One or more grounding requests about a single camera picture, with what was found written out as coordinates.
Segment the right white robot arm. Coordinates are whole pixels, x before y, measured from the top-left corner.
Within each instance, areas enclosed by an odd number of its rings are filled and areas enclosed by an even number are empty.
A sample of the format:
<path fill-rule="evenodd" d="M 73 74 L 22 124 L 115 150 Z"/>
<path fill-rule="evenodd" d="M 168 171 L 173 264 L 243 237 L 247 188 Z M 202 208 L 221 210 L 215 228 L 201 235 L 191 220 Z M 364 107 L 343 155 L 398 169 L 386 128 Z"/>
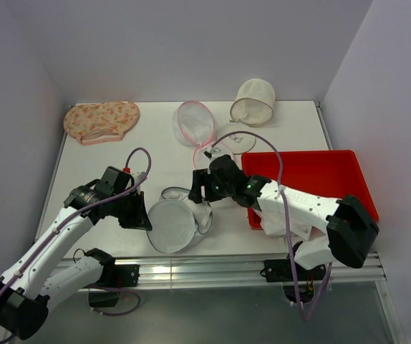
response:
<path fill-rule="evenodd" d="M 193 171 L 188 198 L 196 204 L 230 198 L 243 208 L 281 214 L 285 221 L 298 220 L 320 230 L 321 237 L 302 241 L 286 262 L 288 275 L 296 280 L 334 261 L 362 268 L 379 234 L 379 227 L 357 197 L 321 197 L 264 176 L 247 176 L 228 155 Z"/>

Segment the grey-trimmed white mesh laundry bag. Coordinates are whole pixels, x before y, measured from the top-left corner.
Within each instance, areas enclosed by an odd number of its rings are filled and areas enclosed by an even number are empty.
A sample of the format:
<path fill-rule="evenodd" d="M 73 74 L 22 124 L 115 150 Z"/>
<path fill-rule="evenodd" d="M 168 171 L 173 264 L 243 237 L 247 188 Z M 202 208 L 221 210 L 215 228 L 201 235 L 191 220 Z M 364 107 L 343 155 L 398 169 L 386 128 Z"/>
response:
<path fill-rule="evenodd" d="M 210 232 L 205 235 L 197 232 L 193 212 L 181 201 L 159 199 L 150 208 L 148 218 L 152 225 L 148 240 L 163 254 L 178 253 L 196 245 Z"/>

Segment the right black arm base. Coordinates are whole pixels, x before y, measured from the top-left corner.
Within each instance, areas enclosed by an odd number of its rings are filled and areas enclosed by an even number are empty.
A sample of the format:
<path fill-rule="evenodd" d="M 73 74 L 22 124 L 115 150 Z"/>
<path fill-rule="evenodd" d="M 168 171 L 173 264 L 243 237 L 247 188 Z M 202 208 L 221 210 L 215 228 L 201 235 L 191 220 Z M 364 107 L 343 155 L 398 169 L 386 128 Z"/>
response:
<path fill-rule="evenodd" d="M 327 272 L 326 267 L 319 265 L 311 270 L 306 270 L 298 264 L 295 264 L 295 268 L 299 282 L 300 300 L 302 302 L 310 302 L 315 293 L 314 283 L 323 280 Z M 265 260 L 260 275 L 268 283 L 294 281 L 289 257 L 285 259 Z"/>

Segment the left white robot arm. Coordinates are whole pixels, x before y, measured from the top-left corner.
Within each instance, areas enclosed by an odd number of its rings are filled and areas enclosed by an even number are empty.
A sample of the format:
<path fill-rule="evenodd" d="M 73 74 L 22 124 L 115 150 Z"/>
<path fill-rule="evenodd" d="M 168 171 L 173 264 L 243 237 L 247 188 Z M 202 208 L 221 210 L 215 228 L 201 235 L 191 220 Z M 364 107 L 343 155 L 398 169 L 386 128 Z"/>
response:
<path fill-rule="evenodd" d="M 147 172 L 108 167 L 100 179 L 73 189 L 54 222 L 23 257 L 0 275 L 0 326 L 11 337 L 30 338 L 49 312 L 83 287 L 119 292 L 115 258 L 91 249 L 60 273 L 63 256 L 100 220 L 116 218 L 124 229 L 150 231 L 140 185 Z"/>

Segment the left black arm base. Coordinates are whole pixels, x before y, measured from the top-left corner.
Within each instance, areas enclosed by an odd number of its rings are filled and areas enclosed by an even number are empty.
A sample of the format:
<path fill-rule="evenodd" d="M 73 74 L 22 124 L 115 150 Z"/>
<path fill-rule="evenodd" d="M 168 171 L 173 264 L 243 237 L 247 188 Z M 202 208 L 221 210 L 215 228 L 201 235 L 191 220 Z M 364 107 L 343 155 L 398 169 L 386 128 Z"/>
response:
<path fill-rule="evenodd" d="M 135 308 L 141 304 L 140 296 L 128 288 L 136 287 L 139 277 L 139 265 L 115 265 L 105 267 L 102 276 L 89 285 L 88 304 L 94 309 L 115 307 L 119 301 L 132 303 Z"/>

